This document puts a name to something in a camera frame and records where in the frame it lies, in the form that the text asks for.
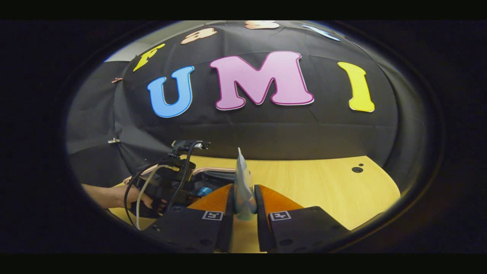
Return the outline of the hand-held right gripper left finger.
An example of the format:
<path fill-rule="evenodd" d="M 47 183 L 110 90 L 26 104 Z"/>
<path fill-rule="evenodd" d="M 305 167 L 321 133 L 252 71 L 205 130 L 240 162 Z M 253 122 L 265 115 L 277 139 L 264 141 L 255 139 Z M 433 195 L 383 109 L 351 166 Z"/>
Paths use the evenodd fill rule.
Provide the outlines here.
<path fill-rule="evenodd" d="M 188 207 L 173 207 L 143 234 L 174 253 L 228 253 L 234 220 L 233 191 L 233 184 L 229 184 Z"/>

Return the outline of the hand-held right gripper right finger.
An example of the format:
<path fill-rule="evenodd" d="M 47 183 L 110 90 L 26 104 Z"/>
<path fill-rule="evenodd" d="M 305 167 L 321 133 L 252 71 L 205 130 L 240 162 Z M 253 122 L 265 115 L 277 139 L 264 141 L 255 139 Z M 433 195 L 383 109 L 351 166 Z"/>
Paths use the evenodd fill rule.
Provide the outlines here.
<path fill-rule="evenodd" d="M 303 207 L 263 185 L 255 185 L 254 191 L 262 252 L 330 252 L 344 244 L 351 234 L 319 206 Z"/>

